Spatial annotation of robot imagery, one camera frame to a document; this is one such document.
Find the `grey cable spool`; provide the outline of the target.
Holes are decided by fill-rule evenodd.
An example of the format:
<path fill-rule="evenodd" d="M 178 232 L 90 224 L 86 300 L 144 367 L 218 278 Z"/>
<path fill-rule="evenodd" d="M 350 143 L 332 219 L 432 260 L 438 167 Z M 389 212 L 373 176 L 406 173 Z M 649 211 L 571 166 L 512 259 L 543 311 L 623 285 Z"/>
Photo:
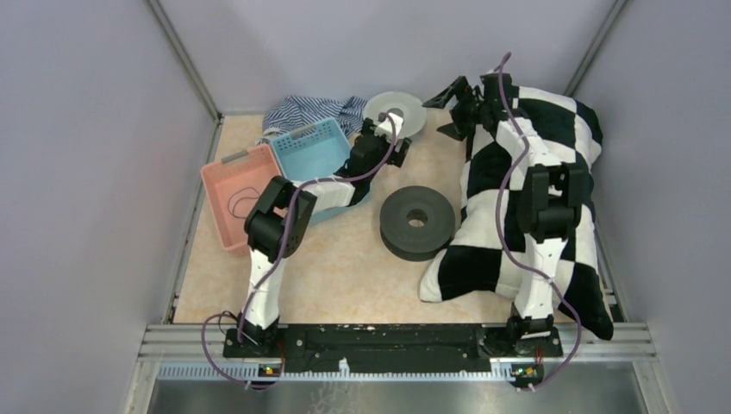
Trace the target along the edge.
<path fill-rule="evenodd" d="M 419 135 L 427 123 L 427 109 L 422 106 L 422 101 L 403 91 L 386 91 L 372 97 L 366 102 L 362 116 L 376 122 L 382 112 L 402 119 L 399 139 Z"/>

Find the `black cable spool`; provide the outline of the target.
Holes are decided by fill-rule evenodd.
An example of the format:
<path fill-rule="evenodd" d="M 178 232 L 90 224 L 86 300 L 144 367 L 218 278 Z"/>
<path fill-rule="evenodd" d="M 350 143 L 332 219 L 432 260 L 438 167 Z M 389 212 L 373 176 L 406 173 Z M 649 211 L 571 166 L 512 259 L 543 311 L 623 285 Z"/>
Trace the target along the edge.
<path fill-rule="evenodd" d="M 413 262 L 432 260 L 456 231 L 448 199 L 422 185 L 391 193 L 381 205 L 378 222 L 385 247 L 396 257 Z"/>

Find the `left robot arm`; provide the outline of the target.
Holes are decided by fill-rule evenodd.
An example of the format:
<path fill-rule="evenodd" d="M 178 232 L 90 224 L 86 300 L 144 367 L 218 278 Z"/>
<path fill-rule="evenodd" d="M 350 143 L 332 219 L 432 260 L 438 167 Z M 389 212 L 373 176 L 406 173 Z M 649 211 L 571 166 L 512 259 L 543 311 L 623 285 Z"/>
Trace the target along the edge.
<path fill-rule="evenodd" d="M 306 181 L 276 176 L 259 197 L 244 223 L 251 271 L 237 323 L 237 338 L 252 354 L 266 356 L 275 349 L 285 262 L 303 242 L 312 216 L 360 203 L 384 166 L 403 164 L 410 146 L 409 139 L 399 135 L 403 124 L 393 113 L 366 118 L 337 171 Z"/>

